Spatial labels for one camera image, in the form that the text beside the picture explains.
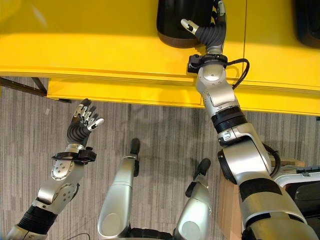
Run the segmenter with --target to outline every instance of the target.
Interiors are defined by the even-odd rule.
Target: black container
[[[293,0],[293,5],[298,39],[320,48],[320,0]]]
[[[159,38],[177,48],[191,48],[199,44],[195,36],[182,27],[180,21],[192,20],[201,27],[208,27],[213,5],[213,0],[159,0],[156,18]]]

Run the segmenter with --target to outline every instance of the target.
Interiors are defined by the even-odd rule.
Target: gray carpet
[[[51,156],[66,147],[66,130],[79,101],[71,104],[1,88],[0,227],[7,233],[29,208],[50,175]],[[88,146],[97,153],[86,166],[74,200],[58,216],[50,240],[87,232],[97,238],[97,220],[107,191],[130,140],[141,141],[140,173],[134,179],[131,225],[172,232],[187,201],[184,192],[197,163],[211,159],[209,239],[222,237],[217,225],[220,146],[203,109],[95,102],[105,123]],[[261,139],[281,156],[320,164],[320,122],[314,116],[247,112]],[[76,240],[87,240],[81,235]]]

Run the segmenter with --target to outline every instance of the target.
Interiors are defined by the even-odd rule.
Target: yellow table
[[[320,51],[295,40],[291,1],[272,1],[261,7],[225,0],[224,54],[245,56],[252,66],[236,95],[245,110],[320,115]],[[196,76],[186,69],[189,56],[204,47],[162,43],[157,6],[156,0],[0,0],[0,75],[49,77],[49,98],[203,107]],[[228,81],[242,70],[242,64],[228,67]]]

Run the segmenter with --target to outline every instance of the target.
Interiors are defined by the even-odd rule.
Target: black cable
[[[72,236],[72,237],[70,237],[70,238],[68,238],[68,239],[66,239],[66,240],[74,239],[74,238],[76,238],[76,237],[78,237],[78,236],[80,236],[80,235],[87,235],[88,238],[89,238],[89,240],[91,240],[90,235],[89,235],[89,233],[87,233],[87,232],[79,233],[78,235]]]
[[[246,59],[246,58],[239,58],[237,60],[230,61],[226,64],[227,66],[230,66],[230,65],[239,64],[239,63],[246,63],[246,66],[245,66],[243,73],[239,77],[238,81],[236,81],[236,83],[234,85],[232,85],[232,89],[235,89],[236,87],[238,87],[239,84],[245,79],[245,77],[247,76],[247,74],[249,72],[250,63],[249,63],[248,59]]]
[[[280,159],[278,153],[275,150],[273,150],[270,146],[268,146],[264,143],[263,143],[263,146],[264,146],[265,150],[267,150],[267,152],[270,153],[274,157],[274,169],[270,173],[270,177],[273,178],[279,172],[279,169],[281,166],[281,159]]]

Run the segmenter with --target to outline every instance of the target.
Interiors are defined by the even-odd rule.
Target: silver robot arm
[[[83,178],[85,165],[96,159],[91,147],[86,148],[90,133],[104,122],[93,114],[95,106],[88,110],[91,101],[85,99],[76,108],[67,130],[68,146],[54,157],[51,176],[39,189],[37,198],[16,224],[6,239],[44,240],[58,214],[75,197],[78,182]]]
[[[206,55],[189,58],[188,72],[197,73],[196,89],[224,148],[218,160],[226,179],[239,186],[243,240],[317,240],[314,230],[288,193],[270,177],[269,155],[254,127],[240,109],[234,86],[226,80],[222,55],[226,36],[226,13],[222,0],[216,1],[215,26],[200,27],[186,19],[182,26],[206,45]]]

